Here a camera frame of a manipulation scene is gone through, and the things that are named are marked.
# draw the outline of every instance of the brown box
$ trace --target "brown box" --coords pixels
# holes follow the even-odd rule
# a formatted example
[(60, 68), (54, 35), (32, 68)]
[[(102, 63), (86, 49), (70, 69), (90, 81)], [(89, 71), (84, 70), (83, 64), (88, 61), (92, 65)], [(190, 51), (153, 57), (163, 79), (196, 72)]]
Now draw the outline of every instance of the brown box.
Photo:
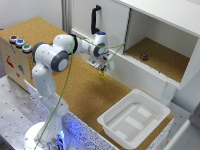
[(32, 53), (25, 54), (15, 45), (11, 45), (9, 43), (10, 36), (17, 35), (19, 39), (25, 40), (26, 44), (33, 47), (38, 42), (51, 44), (58, 34), (66, 34), (66, 32), (40, 17), (32, 18), (0, 31), (0, 50), (6, 74), (25, 90), (28, 90), (24, 79), (29, 81), (32, 78), (31, 70), (35, 65)]

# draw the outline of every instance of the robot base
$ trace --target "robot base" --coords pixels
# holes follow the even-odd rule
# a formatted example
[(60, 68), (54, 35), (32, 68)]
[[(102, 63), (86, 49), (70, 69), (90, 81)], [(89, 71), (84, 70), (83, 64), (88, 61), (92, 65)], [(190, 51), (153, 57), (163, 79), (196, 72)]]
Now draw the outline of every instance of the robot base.
[[(43, 125), (44, 125), (44, 122), (37, 123), (26, 132), (25, 137), (24, 137), (24, 149), (25, 150), (49, 150), (49, 148), (47, 148), (47, 147), (40, 148), (39, 146), (37, 146), (37, 148), (35, 149), (37, 142), (34, 141), (34, 137), (36, 137), (37, 133), (39, 132), (39, 130), (42, 128)], [(69, 142), (70, 142), (70, 139), (65, 138), (65, 145), (69, 145)]]

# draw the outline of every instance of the white robotic arm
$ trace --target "white robotic arm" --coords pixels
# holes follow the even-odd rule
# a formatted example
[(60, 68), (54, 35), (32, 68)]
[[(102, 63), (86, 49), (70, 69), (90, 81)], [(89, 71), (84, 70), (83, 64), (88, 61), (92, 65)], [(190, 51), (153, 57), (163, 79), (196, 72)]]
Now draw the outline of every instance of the white robotic arm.
[[(33, 80), (37, 88), (40, 101), (44, 106), (46, 106), (49, 112), (45, 118), (46, 121), (44, 126), (40, 129), (34, 139), (35, 142), (38, 142), (45, 126), (47, 125), (47, 121), (50, 119), (50, 116), (56, 108), (56, 104), (59, 100), (59, 96), (55, 93), (56, 85), (52, 76), (52, 70), (61, 72), (66, 69), (72, 49), (74, 54), (82, 52), (96, 58), (107, 60), (111, 57), (111, 54), (107, 49), (102, 48), (107, 45), (106, 41), (106, 34), (104, 32), (96, 33), (94, 42), (90, 41), (94, 45), (86, 42), (85, 40), (76, 38), (75, 35), (62, 34), (55, 37), (53, 45), (40, 42), (34, 46), (32, 53), (36, 66), (32, 70)], [(40, 140), (40, 148), (43, 150), (51, 149), (49, 147), (49, 143), (55, 141), (62, 131), (61, 117), (67, 114), (67, 112), (68, 104), (62, 99), (56, 113), (53, 115)]]

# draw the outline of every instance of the white plastic bin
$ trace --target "white plastic bin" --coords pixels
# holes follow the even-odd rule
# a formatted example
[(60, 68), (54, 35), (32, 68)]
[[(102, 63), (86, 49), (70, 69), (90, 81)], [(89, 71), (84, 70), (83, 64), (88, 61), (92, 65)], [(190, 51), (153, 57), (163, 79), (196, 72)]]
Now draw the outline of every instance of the white plastic bin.
[(169, 108), (135, 89), (97, 120), (122, 147), (136, 149), (169, 113)]

